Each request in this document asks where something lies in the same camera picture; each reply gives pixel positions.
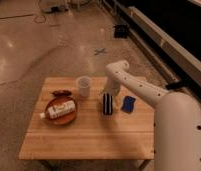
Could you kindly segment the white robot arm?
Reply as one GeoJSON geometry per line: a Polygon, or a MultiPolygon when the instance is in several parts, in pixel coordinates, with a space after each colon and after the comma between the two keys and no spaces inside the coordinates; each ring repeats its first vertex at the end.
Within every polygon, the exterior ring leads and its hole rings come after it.
{"type": "Polygon", "coordinates": [[[201,171],[201,105],[128,73],[129,63],[106,65],[104,90],[117,96],[124,86],[154,109],[154,171],[201,171]]]}

